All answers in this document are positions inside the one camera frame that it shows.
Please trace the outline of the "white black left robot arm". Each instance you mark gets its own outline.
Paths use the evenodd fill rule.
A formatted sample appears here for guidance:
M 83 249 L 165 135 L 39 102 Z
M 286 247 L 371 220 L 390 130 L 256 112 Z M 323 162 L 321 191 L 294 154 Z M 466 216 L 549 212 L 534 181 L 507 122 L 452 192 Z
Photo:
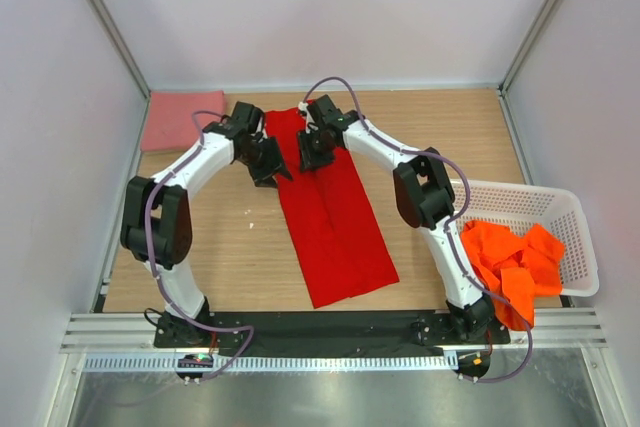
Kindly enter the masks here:
M 234 163 L 247 168 L 257 187 L 274 188 L 278 177 L 292 177 L 277 140 L 266 133 L 265 112 L 253 104 L 238 102 L 231 114 L 218 114 L 196 131 L 194 144 L 171 165 L 128 182 L 120 231 L 122 247 L 144 263 L 164 299 L 157 336 L 191 347 L 204 345 L 220 331 L 188 260 L 191 200 Z

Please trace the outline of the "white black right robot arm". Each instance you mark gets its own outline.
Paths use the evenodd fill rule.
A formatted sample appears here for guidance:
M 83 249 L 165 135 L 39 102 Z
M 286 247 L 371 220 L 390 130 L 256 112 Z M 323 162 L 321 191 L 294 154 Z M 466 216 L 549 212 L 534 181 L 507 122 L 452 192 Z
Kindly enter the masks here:
M 359 111 L 342 112 L 327 95 L 301 102 L 298 111 L 305 119 L 297 134 L 301 170 L 332 165 L 341 149 L 389 172 L 399 215 L 422 234 L 442 279 L 453 336 L 464 343 L 483 338 L 495 308 L 463 247 L 444 158 L 434 148 L 420 151 L 399 143 Z

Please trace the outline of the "red t shirt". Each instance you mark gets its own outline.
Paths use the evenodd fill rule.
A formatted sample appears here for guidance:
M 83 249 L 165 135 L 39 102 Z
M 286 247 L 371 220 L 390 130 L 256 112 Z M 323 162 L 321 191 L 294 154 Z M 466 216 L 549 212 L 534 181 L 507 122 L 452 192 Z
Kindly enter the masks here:
M 280 205 L 315 308 L 363 295 L 399 276 L 349 152 L 303 172 L 296 134 L 305 120 L 295 108 L 269 111 L 266 132 L 274 137 L 292 175 L 276 177 Z

